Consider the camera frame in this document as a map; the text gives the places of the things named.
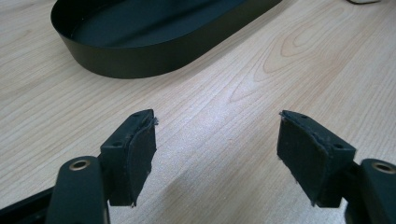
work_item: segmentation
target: black plastic part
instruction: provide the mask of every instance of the black plastic part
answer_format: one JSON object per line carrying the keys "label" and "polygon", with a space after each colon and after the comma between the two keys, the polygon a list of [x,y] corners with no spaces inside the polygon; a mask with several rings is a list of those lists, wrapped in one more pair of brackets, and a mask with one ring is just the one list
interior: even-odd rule
{"label": "black plastic part", "polygon": [[0,223],[44,223],[53,188],[0,210]]}
{"label": "black plastic part", "polygon": [[105,184],[106,189],[111,189],[110,205],[136,205],[157,150],[156,124],[153,110],[140,111],[125,120],[102,144],[100,160],[110,176]]}
{"label": "black plastic part", "polygon": [[374,159],[361,163],[361,195],[374,224],[396,223],[396,166]]}
{"label": "black plastic part", "polygon": [[338,207],[340,173],[353,164],[356,149],[306,115],[286,110],[280,115],[277,155],[312,204]]}
{"label": "black plastic part", "polygon": [[58,0],[54,28],[106,77],[152,77],[197,59],[281,0]]}
{"label": "black plastic part", "polygon": [[46,223],[109,223],[101,166],[97,158],[79,157],[61,167]]}

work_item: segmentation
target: table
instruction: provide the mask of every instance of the table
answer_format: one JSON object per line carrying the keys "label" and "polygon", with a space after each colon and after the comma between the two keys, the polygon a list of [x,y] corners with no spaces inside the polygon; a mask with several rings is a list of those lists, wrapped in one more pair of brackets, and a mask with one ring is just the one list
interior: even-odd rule
{"label": "table", "polygon": [[396,163],[396,1],[283,0],[187,66],[114,79],[82,68],[50,23],[54,0],[0,0],[0,207],[97,156],[153,108],[158,151],[137,207],[112,223],[343,223],[312,207],[276,155],[283,109]]}

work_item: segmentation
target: black tray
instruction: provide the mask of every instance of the black tray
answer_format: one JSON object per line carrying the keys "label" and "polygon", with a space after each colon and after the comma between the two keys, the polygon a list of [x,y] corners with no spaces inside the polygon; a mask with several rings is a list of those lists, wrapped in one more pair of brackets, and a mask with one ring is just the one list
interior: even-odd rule
{"label": "black tray", "polygon": [[106,77],[152,77],[197,59],[281,0],[58,0],[73,57]]}

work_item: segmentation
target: wooden table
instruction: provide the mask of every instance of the wooden table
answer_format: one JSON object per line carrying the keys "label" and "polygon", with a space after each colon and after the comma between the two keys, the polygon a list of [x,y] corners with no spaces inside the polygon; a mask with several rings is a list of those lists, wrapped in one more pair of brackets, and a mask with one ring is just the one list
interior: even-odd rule
{"label": "wooden table", "polygon": [[50,23],[54,0],[0,0],[0,207],[53,186],[72,158],[153,108],[158,151],[136,208],[112,223],[343,223],[276,156],[282,109],[396,163],[396,1],[284,0],[166,75],[101,77]]}

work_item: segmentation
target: tabletop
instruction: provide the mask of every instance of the tabletop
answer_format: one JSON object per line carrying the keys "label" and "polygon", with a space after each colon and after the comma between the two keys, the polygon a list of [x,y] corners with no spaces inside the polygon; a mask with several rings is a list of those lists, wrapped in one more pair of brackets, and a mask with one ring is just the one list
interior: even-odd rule
{"label": "tabletop", "polygon": [[174,72],[82,68],[50,23],[54,0],[0,0],[0,208],[152,108],[157,152],[137,207],[112,223],[343,223],[312,207],[276,155],[280,111],[306,114],[396,163],[396,1],[283,0]]}

